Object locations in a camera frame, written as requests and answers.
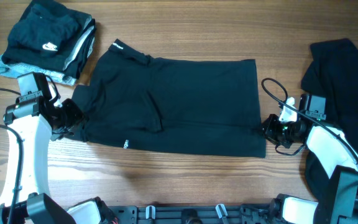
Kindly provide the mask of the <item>black polo shirt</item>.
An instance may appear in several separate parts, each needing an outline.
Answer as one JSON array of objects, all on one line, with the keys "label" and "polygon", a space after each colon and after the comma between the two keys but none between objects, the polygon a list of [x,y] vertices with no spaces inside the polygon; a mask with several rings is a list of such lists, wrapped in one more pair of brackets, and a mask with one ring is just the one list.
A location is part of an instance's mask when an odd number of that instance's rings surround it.
[{"label": "black polo shirt", "polygon": [[145,151],[266,155],[253,59],[154,58],[115,40],[73,101],[87,116],[73,139]]}]

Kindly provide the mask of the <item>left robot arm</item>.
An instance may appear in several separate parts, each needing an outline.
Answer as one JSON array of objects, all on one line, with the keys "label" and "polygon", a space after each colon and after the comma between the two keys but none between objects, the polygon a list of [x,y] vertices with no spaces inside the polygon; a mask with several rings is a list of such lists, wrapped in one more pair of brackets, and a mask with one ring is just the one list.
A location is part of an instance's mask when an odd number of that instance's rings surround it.
[{"label": "left robot arm", "polygon": [[82,127],[86,116],[71,99],[60,102],[53,80],[43,73],[17,79],[19,91],[6,108],[1,128],[9,135],[7,174],[0,196],[0,223],[115,223],[98,197],[65,210],[48,186],[48,146]]}]

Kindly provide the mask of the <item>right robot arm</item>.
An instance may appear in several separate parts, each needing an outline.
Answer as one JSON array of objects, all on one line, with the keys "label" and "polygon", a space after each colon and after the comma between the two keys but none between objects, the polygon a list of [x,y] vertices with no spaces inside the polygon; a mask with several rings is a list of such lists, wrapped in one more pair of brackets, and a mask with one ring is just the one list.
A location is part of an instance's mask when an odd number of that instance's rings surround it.
[{"label": "right robot arm", "polygon": [[303,94],[279,101],[280,114],[263,123],[263,137],[276,147],[299,143],[307,148],[321,173],[314,185],[322,188],[317,202],[284,196],[277,212],[283,223],[358,223],[358,154],[344,133],[326,122],[326,99]]}]

